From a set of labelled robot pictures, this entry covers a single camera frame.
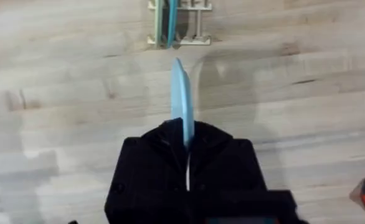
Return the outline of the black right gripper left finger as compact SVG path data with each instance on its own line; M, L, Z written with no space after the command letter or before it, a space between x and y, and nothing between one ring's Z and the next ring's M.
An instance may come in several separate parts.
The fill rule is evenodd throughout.
M126 138L105 202L108 222L189 223L186 169L182 119Z

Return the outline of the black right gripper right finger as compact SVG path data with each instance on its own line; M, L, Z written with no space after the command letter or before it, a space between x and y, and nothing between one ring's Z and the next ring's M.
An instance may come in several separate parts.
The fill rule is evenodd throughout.
M196 121L190 148L192 190L267 190L252 142Z

